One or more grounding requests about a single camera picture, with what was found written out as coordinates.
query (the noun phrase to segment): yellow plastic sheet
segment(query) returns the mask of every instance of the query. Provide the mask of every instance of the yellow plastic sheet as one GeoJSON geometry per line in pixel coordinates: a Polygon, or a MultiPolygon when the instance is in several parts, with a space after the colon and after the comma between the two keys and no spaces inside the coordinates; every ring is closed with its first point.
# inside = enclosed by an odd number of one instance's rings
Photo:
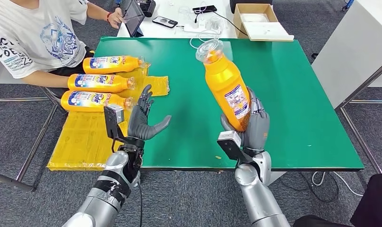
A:
{"type": "MultiPolygon", "coordinates": [[[[117,75],[134,77],[136,88],[118,93],[122,97],[133,97],[137,101],[142,89],[151,84],[153,96],[169,93],[168,77],[149,77],[147,69],[137,69],[117,75]]],[[[124,111],[124,119],[130,112],[124,111]]],[[[127,121],[119,124],[123,134],[127,134],[127,121]]],[[[103,170],[107,158],[112,153],[112,139],[107,137],[104,113],[70,112],[61,131],[59,140],[49,160],[50,170],[103,170]]]]}

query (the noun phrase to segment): green table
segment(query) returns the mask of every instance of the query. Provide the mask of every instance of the green table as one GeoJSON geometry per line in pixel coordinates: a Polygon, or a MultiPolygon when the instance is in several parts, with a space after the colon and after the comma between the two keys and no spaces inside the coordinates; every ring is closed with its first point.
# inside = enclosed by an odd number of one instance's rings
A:
{"type": "MultiPolygon", "coordinates": [[[[298,41],[231,43],[234,63],[270,114],[266,150],[272,170],[363,169],[298,41]]],[[[104,37],[95,56],[144,56],[149,75],[169,76],[170,92],[156,97],[149,123],[171,114],[169,127],[146,142],[144,168],[234,168],[216,143],[221,110],[189,39],[104,37]]]]}

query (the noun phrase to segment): smartphone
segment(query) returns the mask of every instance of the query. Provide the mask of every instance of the smartphone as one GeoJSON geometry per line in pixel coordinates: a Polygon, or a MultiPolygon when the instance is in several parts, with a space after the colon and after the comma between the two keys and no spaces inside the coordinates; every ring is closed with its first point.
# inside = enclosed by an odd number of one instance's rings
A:
{"type": "Polygon", "coordinates": [[[216,12],[217,8],[214,5],[211,5],[206,7],[203,6],[203,7],[193,8],[192,11],[194,11],[195,14],[210,13],[210,12],[216,12]]]}
{"type": "Polygon", "coordinates": [[[175,20],[170,20],[161,16],[157,16],[155,19],[152,20],[152,22],[168,28],[174,28],[178,24],[178,22],[175,20]]]}

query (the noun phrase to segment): orange detergent bottle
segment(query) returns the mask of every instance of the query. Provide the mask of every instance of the orange detergent bottle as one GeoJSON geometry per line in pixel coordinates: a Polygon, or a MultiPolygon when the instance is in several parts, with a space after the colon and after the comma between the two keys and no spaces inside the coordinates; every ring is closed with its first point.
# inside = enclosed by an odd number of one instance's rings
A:
{"type": "Polygon", "coordinates": [[[122,98],[115,94],[87,91],[66,91],[61,97],[61,106],[67,111],[103,112],[104,106],[109,104],[131,110],[133,100],[132,97],[122,98]]]}
{"type": "Polygon", "coordinates": [[[109,74],[115,72],[130,72],[141,67],[142,58],[131,56],[113,56],[100,58],[85,58],[82,67],[86,74],[109,74]]]}
{"type": "Polygon", "coordinates": [[[237,66],[223,54],[223,42],[209,40],[199,46],[195,56],[204,63],[206,83],[230,124],[237,131],[245,131],[250,95],[237,66]]]}
{"type": "Polygon", "coordinates": [[[73,74],[67,84],[70,90],[118,93],[134,89],[135,79],[116,75],[73,74]]]}

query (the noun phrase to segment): cardboard box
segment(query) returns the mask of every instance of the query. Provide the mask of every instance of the cardboard box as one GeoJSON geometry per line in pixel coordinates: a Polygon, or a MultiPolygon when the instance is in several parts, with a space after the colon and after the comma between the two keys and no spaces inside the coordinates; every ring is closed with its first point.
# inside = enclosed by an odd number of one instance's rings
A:
{"type": "Polygon", "coordinates": [[[234,12],[234,25],[237,38],[248,38],[251,41],[293,41],[278,21],[269,4],[237,4],[234,12]]]}

